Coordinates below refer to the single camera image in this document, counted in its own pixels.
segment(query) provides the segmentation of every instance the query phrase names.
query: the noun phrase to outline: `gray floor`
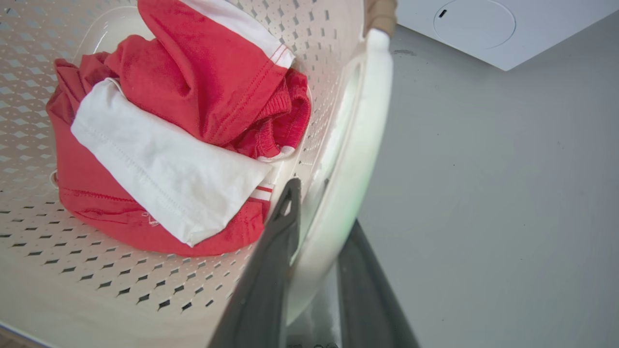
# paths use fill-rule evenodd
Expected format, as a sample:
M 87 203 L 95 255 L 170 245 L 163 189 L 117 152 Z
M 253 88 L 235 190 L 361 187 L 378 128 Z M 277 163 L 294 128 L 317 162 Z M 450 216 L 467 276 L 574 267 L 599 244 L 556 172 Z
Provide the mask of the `gray floor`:
M 619 12 L 509 72 L 392 51 L 360 220 L 421 345 L 619 347 Z

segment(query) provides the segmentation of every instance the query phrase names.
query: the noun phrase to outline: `perforated basket wall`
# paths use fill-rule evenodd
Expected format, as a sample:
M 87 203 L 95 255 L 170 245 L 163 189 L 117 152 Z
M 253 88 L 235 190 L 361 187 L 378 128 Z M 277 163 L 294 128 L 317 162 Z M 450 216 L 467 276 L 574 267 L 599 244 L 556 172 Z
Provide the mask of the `perforated basket wall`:
M 231 2 L 290 47 L 308 76 L 310 126 L 297 157 L 270 178 L 274 197 L 292 176 L 305 193 L 362 33 L 363 0 Z M 48 179 L 56 166 L 45 112 L 56 87 L 52 62 L 92 53 L 89 29 L 136 15 L 136 0 L 2 3 L 0 324 L 57 347 L 204 347 L 251 246 L 209 258 L 135 250 L 73 218 Z

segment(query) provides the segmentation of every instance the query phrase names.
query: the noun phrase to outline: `white fabric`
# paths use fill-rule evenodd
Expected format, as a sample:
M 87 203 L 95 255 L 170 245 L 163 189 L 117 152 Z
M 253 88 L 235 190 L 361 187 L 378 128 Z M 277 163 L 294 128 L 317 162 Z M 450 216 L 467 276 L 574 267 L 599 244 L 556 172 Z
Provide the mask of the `white fabric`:
M 290 68 L 295 55 L 249 14 L 224 0 L 180 0 L 253 43 L 278 66 Z
M 223 230 L 271 170 L 141 110 L 109 78 L 82 100 L 71 133 L 154 220 L 189 246 Z

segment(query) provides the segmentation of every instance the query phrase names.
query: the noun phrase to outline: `clothes pile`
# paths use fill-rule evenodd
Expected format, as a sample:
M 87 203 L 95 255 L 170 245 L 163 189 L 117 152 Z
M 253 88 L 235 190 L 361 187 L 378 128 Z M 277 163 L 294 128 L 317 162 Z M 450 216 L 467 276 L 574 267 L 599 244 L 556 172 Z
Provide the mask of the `clothes pile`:
M 135 248 L 183 256 L 258 239 L 310 118 L 292 52 L 224 0 L 138 3 L 155 39 L 54 62 L 60 201 Z

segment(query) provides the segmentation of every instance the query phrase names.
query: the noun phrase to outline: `white stripe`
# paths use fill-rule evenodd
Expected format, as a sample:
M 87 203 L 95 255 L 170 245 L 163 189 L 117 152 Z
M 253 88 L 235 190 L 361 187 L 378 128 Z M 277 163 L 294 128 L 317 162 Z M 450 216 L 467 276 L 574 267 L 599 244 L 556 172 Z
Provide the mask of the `white stripe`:
M 271 200 L 271 193 L 267 191 L 263 191 L 261 189 L 255 190 L 249 196 L 252 198 L 256 198 L 256 199 L 261 199 L 263 201 Z
M 269 184 L 268 182 L 263 181 L 263 182 L 261 182 L 261 183 L 260 183 L 260 185 L 258 185 L 258 187 L 263 187 L 263 188 L 268 188 L 268 189 L 274 189 L 274 188 L 275 188 L 275 185 L 273 185 L 273 184 Z
M 223 0 L 180 1 L 253 43 L 276 65 L 286 69 L 292 65 L 295 55 L 257 20 L 233 4 Z
M 265 156 L 258 156 L 258 158 L 256 158 L 257 160 L 259 160 L 260 162 L 265 162 L 265 163 L 269 163 L 269 162 L 273 162 L 276 160 L 281 160 L 284 159 L 290 155 L 292 155 L 295 152 L 295 148 L 292 146 L 282 146 L 282 148 L 279 150 L 279 154 L 273 156 L 273 157 L 265 157 Z

